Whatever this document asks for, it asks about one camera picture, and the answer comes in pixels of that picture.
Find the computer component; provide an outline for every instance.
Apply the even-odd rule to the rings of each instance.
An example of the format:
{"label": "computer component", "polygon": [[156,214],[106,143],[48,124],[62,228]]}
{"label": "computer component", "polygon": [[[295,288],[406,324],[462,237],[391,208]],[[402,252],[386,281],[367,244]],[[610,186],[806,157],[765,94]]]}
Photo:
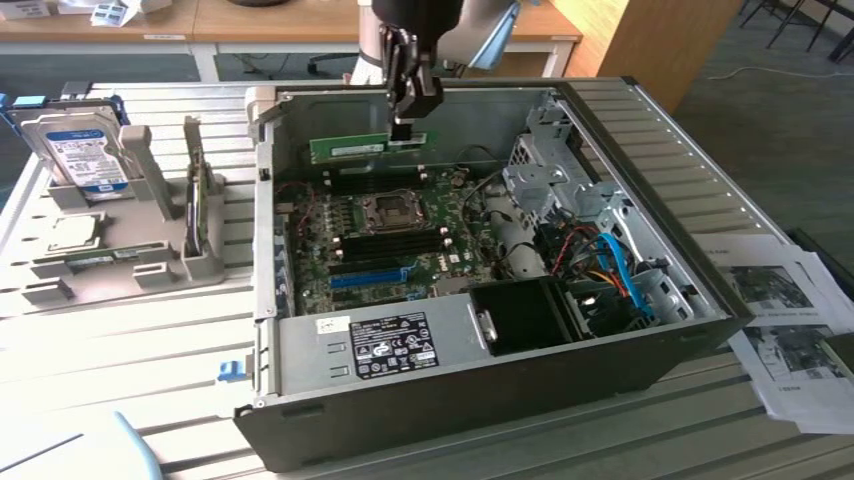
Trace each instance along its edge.
{"label": "computer component", "polygon": [[235,423],[270,470],[643,389],[750,320],[567,83],[450,82],[414,125],[431,142],[322,163],[313,142],[383,130],[383,91],[251,96],[277,101],[251,127],[256,398]]}

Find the circuit board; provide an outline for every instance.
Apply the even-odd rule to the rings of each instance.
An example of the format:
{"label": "circuit board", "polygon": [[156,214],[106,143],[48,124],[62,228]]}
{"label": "circuit board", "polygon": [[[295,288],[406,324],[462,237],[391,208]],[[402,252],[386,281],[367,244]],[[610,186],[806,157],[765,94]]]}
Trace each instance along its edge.
{"label": "circuit board", "polygon": [[[478,235],[475,242],[466,233],[461,213],[461,203],[475,182],[462,180],[455,173],[459,172],[435,172],[427,176],[419,189],[357,195],[337,195],[333,191],[321,190],[314,203],[310,203],[309,195],[298,198],[291,221],[299,238],[294,252],[298,315],[454,294],[463,291],[469,284],[495,279],[493,266],[479,253],[481,245],[491,240],[489,225],[482,219],[470,219],[469,227]],[[418,205],[415,200],[406,200],[413,203],[402,204],[403,198],[417,198]],[[383,205],[383,201],[393,203],[387,208],[393,214],[381,224],[379,216],[370,216],[366,212],[370,211],[369,206]],[[381,230],[381,227],[398,233]],[[435,251],[394,258],[371,257],[378,263],[394,262],[395,266],[389,270],[390,282],[383,282],[383,277],[373,277],[370,285],[351,286],[351,281],[358,283],[353,279],[361,281],[362,277],[338,277],[331,273],[353,265],[342,259],[342,248],[346,248],[341,246],[342,243],[359,242],[366,237],[374,241],[395,238],[394,235],[423,236],[430,232],[437,232],[441,242]]]}

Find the white cable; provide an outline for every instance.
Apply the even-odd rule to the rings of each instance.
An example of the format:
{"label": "white cable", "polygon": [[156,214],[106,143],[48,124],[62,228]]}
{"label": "white cable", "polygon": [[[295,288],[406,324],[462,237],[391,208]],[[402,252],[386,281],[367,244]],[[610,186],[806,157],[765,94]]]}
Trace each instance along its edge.
{"label": "white cable", "polygon": [[804,77],[804,78],[832,78],[832,77],[854,77],[854,73],[842,73],[834,72],[826,75],[814,75],[809,73],[798,73],[798,72],[788,72],[786,70],[777,70],[774,68],[765,67],[742,67],[733,70],[732,73],[720,77],[708,77],[706,80],[728,80],[733,78],[736,75],[742,73],[745,70],[762,70],[765,72],[780,73],[782,75],[792,75],[793,77]]}

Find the wooden desk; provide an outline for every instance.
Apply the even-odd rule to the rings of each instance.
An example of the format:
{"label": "wooden desk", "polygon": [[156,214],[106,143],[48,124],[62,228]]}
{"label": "wooden desk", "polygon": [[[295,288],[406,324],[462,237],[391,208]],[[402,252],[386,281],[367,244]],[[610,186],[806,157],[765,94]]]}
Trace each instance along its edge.
{"label": "wooden desk", "polygon": [[[214,60],[218,54],[357,53],[358,8],[355,0],[291,0],[263,9],[240,7],[227,0],[204,0],[194,28],[194,56],[202,80],[219,81]],[[578,29],[551,3],[542,2],[535,7],[526,2],[507,52],[545,56],[543,76],[562,77],[579,39]]]}
{"label": "wooden desk", "polygon": [[[122,28],[94,27],[88,15],[54,15],[0,22],[0,53],[135,53],[128,52],[128,49],[135,50],[130,44],[184,45],[192,35],[199,0],[174,2],[172,7],[138,16]],[[120,44],[114,51],[100,51],[114,43]],[[186,46],[182,53],[188,53]]]}

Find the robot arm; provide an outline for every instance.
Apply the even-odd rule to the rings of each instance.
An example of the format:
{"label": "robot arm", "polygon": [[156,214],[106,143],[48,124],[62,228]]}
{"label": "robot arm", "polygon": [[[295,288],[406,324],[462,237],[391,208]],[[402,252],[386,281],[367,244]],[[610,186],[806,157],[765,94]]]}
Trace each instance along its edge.
{"label": "robot arm", "polygon": [[521,10],[519,0],[359,0],[361,58],[351,82],[386,84],[391,141],[442,103],[438,57],[491,69]]}

